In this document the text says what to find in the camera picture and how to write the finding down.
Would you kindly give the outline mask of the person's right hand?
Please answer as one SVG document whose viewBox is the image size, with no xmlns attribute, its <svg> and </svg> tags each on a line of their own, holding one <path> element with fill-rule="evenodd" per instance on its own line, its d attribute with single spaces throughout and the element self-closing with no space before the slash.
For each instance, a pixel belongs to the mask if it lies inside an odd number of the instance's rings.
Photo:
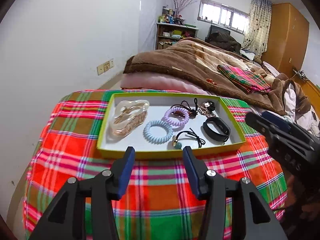
<svg viewBox="0 0 320 240">
<path fill-rule="evenodd" d="M 285 210 L 292 226 L 319 222 L 319 191 L 312 191 L 294 175 L 289 176 Z"/>
</svg>

